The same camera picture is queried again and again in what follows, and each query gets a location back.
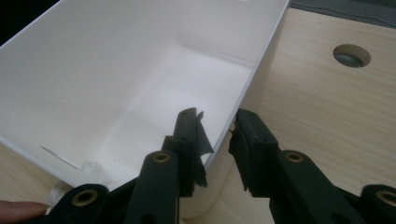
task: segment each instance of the black clamp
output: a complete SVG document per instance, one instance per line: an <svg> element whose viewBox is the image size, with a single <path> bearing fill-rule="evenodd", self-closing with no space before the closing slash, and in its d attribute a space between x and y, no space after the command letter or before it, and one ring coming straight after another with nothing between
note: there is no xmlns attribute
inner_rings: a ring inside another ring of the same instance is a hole
<svg viewBox="0 0 396 224"><path fill-rule="evenodd" d="M237 112L229 151L245 190L270 198L275 223L396 223L396 189L366 186L358 197L335 187L305 154L280 150L253 112Z"/></svg>
<svg viewBox="0 0 396 224"><path fill-rule="evenodd" d="M201 156L213 152L196 108L181 111L173 136L147 155L139 177L109 192L86 184L67 192L51 212L26 224L178 223L179 197L206 187Z"/></svg>

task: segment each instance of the screw hole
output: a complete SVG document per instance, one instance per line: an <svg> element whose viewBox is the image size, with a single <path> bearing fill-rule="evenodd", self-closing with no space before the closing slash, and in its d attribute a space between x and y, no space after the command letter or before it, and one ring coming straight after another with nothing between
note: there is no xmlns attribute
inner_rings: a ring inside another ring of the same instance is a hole
<svg viewBox="0 0 396 224"><path fill-rule="evenodd" d="M157 216L153 213L146 213L140 219L142 224L155 224L157 223Z"/></svg>
<svg viewBox="0 0 396 224"><path fill-rule="evenodd" d="M387 190L379 190L376 196L384 203L396 207L396 193Z"/></svg>
<svg viewBox="0 0 396 224"><path fill-rule="evenodd" d="M286 159L293 162L302 162L304 160L304 158L301 155L292 152L286 154Z"/></svg>
<svg viewBox="0 0 396 224"><path fill-rule="evenodd" d="M371 55L366 49L351 44L336 47L332 55L337 62L348 67L364 67L371 61Z"/></svg>
<svg viewBox="0 0 396 224"><path fill-rule="evenodd" d="M77 207L82 207L93 203L97 197L98 192L95 189L85 189L73 197L72 204Z"/></svg>
<svg viewBox="0 0 396 224"><path fill-rule="evenodd" d="M160 153L160 154L154 156L154 160L156 162L166 162L166 161L169 161L169 155L165 154L165 153Z"/></svg>

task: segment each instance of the white plastic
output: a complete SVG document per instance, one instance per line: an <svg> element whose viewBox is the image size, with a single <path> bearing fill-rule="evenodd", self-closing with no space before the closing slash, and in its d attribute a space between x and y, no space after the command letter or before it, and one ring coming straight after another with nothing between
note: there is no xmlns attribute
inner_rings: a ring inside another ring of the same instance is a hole
<svg viewBox="0 0 396 224"><path fill-rule="evenodd" d="M197 107L216 151L211 193L182 208L197 216L228 173L220 146L287 4L62 0L0 48L0 141L72 186L114 189Z"/></svg>

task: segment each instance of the finger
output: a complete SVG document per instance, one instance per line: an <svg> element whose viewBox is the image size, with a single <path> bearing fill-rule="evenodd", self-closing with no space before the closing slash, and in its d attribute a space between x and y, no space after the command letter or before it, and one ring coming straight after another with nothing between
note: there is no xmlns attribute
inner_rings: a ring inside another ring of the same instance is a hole
<svg viewBox="0 0 396 224"><path fill-rule="evenodd" d="M44 216L49 207L43 203L0 201L0 223L16 223Z"/></svg>

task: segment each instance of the wooden table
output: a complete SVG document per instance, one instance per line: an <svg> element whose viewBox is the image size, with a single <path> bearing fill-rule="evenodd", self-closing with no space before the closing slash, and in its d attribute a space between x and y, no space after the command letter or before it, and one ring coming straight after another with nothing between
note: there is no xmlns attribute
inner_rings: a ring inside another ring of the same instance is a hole
<svg viewBox="0 0 396 224"><path fill-rule="evenodd" d="M363 47L371 62L350 68L332 51ZM335 186L360 194L396 187L396 30L289 9L258 114L282 149L307 154ZM0 148L0 199L42 202L58 181ZM234 167L213 206L193 223L273 223L267 199L243 191Z"/></svg>

